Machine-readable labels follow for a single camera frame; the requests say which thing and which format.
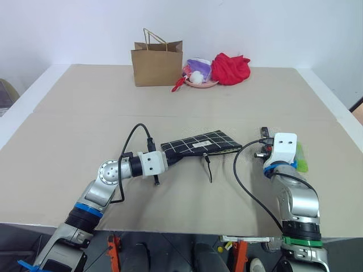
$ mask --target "blue ring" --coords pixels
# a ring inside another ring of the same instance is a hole
[[[77,202],[74,205],[74,207],[79,208],[79,209],[84,210],[84,211],[88,211],[90,214],[96,215],[99,218],[102,218],[102,216],[103,216],[103,213],[102,212],[96,210],[95,208],[92,208],[90,206],[87,206],[87,205],[85,205],[83,203]]]
[[[267,173],[269,170],[271,170],[271,169],[274,169],[274,168],[278,167],[279,165],[291,165],[292,167],[297,168],[297,161],[295,160],[292,164],[288,164],[288,163],[279,163],[279,164],[272,164],[272,165],[270,165],[270,166],[267,166],[266,168],[264,168],[264,169],[263,169],[263,173],[264,173],[264,175],[265,175],[266,177],[268,177],[268,176],[266,175],[266,173]]]

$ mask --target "robotic arm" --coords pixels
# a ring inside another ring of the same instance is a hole
[[[281,260],[277,271],[329,272],[327,251],[320,234],[319,199],[314,188],[296,171],[297,136],[276,133],[266,155],[264,174],[271,178],[282,220]]]
[[[34,262],[33,269],[52,272],[81,272],[87,261],[82,248],[87,248],[93,230],[110,204],[121,178],[154,176],[168,168],[166,157],[160,151],[123,158],[121,168],[117,160],[105,161],[92,181],[77,200],[64,223],[56,229]]]

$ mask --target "white wall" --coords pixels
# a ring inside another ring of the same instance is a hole
[[[129,64],[147,27],[182,39],[185,59],[225,52],[254,66],[312,67],[347,107],[363,96],[362,0],[0,3],[0,77],[25,87],[51,63]]]

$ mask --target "purple plastic bag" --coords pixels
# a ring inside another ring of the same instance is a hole
[[[191,58],[187,60],[187,65],[189,65],[191,72],[199,71],[203,75],[203,82],[210,80],[210,75],[212,73],[210,61],[202,58]]]

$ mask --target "cardboard surface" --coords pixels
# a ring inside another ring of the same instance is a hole
[[[134,124],[144,122],[157,146],[162,142],[221,129],[241,144],[259,127],[295,132],[305,149],[309,183],[319,194],[324,237],[363,236],[363,154],[335,121],[294,118],[186,118],[33,113],[0,152],[2,222],[57,226],[64,221],[98,167],[117,158]],[[128,150],[146,151],[137,130]],[[277,201],[258,144],[239,159],[241,180],[278,216]],[[153,178],[130,179],[126,201],[110,205],[98,229],[279,235],[272,219],[237,184],[234,155],[211,157],[213,183],[205,162],[184,158]]]
[[[0,220],[58,226],[102,162],[118,158],[138,123],[160,143],[221,129],[240,144],[259,128],[294,132],[319,194],[324,237],[363,236],[363,154],[300,75],[289,68],[252,68],[236,86],[196,89],[135,87],[132,66],[73,65],[0,151]],[[246,186],[278,217],[277,200],[253,158],[239,159]],[[146,151],[137,130],[129,151]],[[153,178],[126,180],[126,201],[110,205],[98,228],[241,236],[280,235],[272,219],[239,187],[234,155],[184,158]]]
[[[234,86],[135,87],[132,66],[73,65],[35,112],[127,116],[335,120],[292,68],[252,67]]]

